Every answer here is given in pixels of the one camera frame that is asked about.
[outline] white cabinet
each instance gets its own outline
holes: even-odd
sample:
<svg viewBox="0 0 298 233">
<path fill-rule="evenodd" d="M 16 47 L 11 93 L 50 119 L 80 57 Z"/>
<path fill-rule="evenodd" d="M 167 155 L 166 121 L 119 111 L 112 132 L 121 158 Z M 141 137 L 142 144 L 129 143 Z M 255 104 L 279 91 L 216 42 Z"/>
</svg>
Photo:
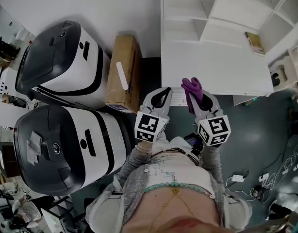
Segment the white cabinet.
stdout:
<svg viewBox="0 0 298 233">
<path fill-rule="evenodd" d="M 162 85 L 195 76 L 214 94 L 269 94 L 269 59 L 253 54 L 244 33 L 275 56 L 297 23 L 298 0 L 161 0 Z"/>
</svg>

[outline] book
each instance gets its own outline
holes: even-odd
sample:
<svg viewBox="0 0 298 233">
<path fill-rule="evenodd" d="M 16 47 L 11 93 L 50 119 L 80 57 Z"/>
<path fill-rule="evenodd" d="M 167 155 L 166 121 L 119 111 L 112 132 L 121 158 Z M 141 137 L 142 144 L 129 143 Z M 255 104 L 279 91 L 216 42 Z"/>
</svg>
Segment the book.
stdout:
<svg viewBox="0 0 298 233">
<path fill-rule="evenodd" d="M 259 35 L 254 33 L 245 32 L 245 36 L 250 44 L 254 54 L 265 56 L 265 49 L 262 46 Z"/>
</svg>

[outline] black and white marker cube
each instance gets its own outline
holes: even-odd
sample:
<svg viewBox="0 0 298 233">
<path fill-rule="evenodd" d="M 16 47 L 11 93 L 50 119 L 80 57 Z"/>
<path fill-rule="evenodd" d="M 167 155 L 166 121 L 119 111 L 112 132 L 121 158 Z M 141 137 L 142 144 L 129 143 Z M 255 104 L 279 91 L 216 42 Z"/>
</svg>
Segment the black and white marker cube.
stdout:
<svg viewBox="0 0 298 233">
<path fill-rule="evenodd" d="M 135 138 L 146 142 L 156 142 L 164 131 L 167 121 L 167 119 L 162 117 L 140 111 L 137 112 Z"/>
<path fill-rule="evenodd" d="M 231 133 L 228 116 L 216 116 L 214 118 L 200 120 L 198 133 L 207 146 L 226 142 Z"/>
</svg>

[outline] purple object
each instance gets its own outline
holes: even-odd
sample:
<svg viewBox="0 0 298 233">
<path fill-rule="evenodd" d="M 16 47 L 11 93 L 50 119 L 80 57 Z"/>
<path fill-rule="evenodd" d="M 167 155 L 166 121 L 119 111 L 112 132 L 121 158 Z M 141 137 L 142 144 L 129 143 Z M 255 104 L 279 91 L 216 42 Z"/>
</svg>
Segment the purple object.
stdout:
<svg viewBox="0 0 298 233">
<path fill-rule="evenodd" d="M 197 78 L 192 78 L 191 81 L 188 80 L 187 78 L 183 78 L 182 79 L 182 88 L 184 89 L 184 92 L 186 94 L 189 112 L 194 114 L 194 109 L 193 109 L 193 105 L 192 105 L 189 94 L 191 93 L 194 96 L 199 107 L 201 107 L 202 100 L 203 100 L 202 85 Z"/>
</svg>

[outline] gold necklace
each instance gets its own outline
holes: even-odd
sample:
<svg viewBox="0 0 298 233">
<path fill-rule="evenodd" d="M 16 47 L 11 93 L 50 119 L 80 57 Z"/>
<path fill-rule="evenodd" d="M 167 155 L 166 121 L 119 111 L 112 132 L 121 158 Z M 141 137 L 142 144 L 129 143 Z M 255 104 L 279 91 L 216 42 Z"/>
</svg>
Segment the gold necklace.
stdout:
<svg viewBox="0 0 298 233">
<path fill-rule="evenodd" d="M 184 204 L 185 206 L 187 207 L 188 211 L 195 217 L 197 218 L 197 216 L 191 211 L 191 209 L 189 208 L 189 206 L 187 205 L 187 203 L 181 198 L 179 197 L 177 194 L 179 193 L 179 189 L 178 188 L 173 188 L 172 189 L 172 192 L 173 192 L 173 196 L 166 202 L 162 205 L 162 209 L 161 211 L 158 213 L 158 215 L 155 217 L 154 221 L 149 225 L 149 229 L 148 229 L 148 232 L 150 232 L 153 224 L 155 223 L 155 221 L 157 220 L 157 218 L 159 217 L 159 215 L 162 213 L 162 211 L 164 210 L 165 207 L 167 207 L 168 203 L 170 203 L 173 198 L 175 197 L 178 197 Z"/>
</svg>

